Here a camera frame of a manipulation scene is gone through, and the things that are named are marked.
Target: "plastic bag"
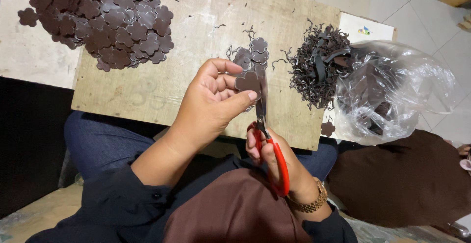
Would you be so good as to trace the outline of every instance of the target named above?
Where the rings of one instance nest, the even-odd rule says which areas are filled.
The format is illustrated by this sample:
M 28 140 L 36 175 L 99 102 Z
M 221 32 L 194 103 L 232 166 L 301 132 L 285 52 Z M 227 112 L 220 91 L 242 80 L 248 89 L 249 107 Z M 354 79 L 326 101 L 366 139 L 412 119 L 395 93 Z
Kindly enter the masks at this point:
M 351 44 L 350 49 L 347 63 L 354 71 L 339 77 L 333 104 L 338 136 L 363 145 L 383 144 L 410 136 L 420 112 L 453 111 L 456 80 L 437 59 L 384 40 Z M 429 105 L 431 96 L 440 108 Z

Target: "brown skirt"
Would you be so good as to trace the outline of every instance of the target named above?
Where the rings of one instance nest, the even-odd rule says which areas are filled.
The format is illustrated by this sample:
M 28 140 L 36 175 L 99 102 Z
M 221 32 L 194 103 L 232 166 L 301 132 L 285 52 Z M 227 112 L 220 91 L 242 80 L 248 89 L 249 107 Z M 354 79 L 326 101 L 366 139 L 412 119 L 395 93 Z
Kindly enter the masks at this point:
M 164 242 L 310 242 L 269 184 L 249 169 L 221 175 L 180 206 L 165 226 Z

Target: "white tiled floor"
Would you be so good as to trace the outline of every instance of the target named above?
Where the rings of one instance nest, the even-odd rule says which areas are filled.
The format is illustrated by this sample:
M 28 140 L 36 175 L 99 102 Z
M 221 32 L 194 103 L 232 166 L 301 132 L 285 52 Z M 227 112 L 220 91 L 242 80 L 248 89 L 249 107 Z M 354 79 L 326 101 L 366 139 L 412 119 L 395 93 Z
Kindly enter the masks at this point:
M 471 33 L 456 24 L 469 11 L 438 0 L 371 0 L 369 17 L 397 28 L 397 41 L 428 53 L 456 77 L 453 114 L 423 113 L 418 128 L 471 143 Z M 441 103 L 431 98 L 432 106 Z

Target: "denim pants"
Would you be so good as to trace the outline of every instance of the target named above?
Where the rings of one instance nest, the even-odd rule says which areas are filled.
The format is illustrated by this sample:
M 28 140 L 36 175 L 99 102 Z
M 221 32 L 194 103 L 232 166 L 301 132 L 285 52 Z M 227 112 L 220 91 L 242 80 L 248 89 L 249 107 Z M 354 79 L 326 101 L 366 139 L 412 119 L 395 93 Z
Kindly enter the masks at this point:
M 147 150 L 164 127 L 142 122 L 74 111 L 65 123 L 67 148 L 84 179 L 107 169 L 120 168 Z M 294 149 L 299 161 L 324 180 L 337 159 L 337 143 L 321 138 L 318 151 Z

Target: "person's left hand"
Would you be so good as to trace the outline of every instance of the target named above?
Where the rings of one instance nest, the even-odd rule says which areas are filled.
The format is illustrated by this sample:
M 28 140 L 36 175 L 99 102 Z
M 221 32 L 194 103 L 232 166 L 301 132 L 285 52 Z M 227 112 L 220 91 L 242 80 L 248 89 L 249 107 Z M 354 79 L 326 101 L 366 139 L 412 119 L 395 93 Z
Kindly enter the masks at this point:
M 460 156 L 468 156 L 470 154 L 471 146 L 469 144 L 463 144 L 458 147 L 458 153 Z
M 237 93 L 236 78 L 242 67 L 221 58 L 207 60 L 188 86 L 180 109 L 168 133 L 197 152 L 218 137 L 229 122 L 254 104 L 257 93 Z

